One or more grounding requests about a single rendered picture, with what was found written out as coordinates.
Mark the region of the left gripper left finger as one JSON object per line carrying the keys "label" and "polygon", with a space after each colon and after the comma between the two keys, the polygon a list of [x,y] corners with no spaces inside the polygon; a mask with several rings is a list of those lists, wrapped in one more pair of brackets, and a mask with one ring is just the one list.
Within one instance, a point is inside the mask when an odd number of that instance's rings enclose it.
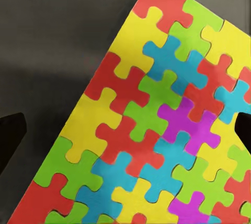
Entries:
{"label": "left gripper left finger", "polygon": [[22,112],[0,118],[0,175],[27,133]]}

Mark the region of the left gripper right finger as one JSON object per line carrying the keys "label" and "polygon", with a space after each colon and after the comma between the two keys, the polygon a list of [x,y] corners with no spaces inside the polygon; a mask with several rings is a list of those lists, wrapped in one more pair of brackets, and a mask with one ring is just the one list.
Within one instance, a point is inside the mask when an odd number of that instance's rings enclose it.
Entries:
{"label": "left gripper right finger", "polygon": [[234,130],[251,154],[251,114],[240,112]]}

